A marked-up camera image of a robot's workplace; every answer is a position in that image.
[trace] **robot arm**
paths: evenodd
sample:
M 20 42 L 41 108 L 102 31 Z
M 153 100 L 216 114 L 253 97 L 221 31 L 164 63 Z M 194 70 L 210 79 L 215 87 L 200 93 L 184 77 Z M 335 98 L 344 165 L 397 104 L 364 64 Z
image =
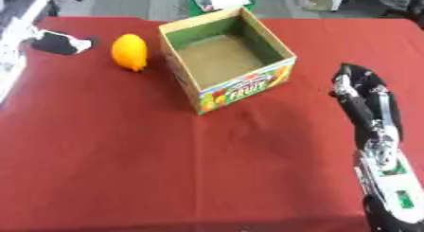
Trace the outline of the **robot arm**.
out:
M 94 45 L 91 39 L 35 27 L 51 8 L 56 8 L 53 0 L 11 0 L 0 12 L 0 103 L 27 65 L 22 43 L 30 40 L 36 49 L 62 55 L 78 54 Z
M 399 148 L 403 131 L 395 96 L 372 71 L 342 64 L 335 97 L 355 127 L 355 164 L 371 230 L 424 231 L 424 192 Z

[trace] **cardboard box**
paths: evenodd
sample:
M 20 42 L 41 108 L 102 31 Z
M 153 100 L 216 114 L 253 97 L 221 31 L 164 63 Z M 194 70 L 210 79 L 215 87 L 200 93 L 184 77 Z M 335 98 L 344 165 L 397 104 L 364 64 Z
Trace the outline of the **cardboard box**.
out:
M 198 114 L 287 81 L 296 60 L 245 8 L 159 28 L 168 63 Z

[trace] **gray floor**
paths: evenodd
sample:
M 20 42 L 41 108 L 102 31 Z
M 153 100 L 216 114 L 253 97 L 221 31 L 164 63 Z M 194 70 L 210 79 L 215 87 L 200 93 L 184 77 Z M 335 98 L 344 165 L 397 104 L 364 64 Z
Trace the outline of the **gray floor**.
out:
M 306 11 L 297 0 L 255 0 L 258 17 L 324 18 L 376 17 L 384 7 L 378 0 L 349 0 L 337 12 Z M 174 21 L 188 16 L 186 0 L 72 0 L 61 2 L 64 16 L 136 16 L 149 20 Z

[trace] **table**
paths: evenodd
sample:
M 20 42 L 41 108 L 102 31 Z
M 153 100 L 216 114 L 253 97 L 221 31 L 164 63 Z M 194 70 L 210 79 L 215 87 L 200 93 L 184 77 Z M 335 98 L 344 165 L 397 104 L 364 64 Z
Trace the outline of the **table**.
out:
M 99 45 L 28 50 L 0 111 L 0 230 L 364 231 L 352 125 L 330 79 L 353 62 L 388 82 L 422 181 L 424 36 L 406 20 L 263 22 L 298 55 L 291 81 L 196 116 L 161 54 L 163 23 L 44 20 Z M 124 33 L 146 40 L 145 73 L 111 60 Z

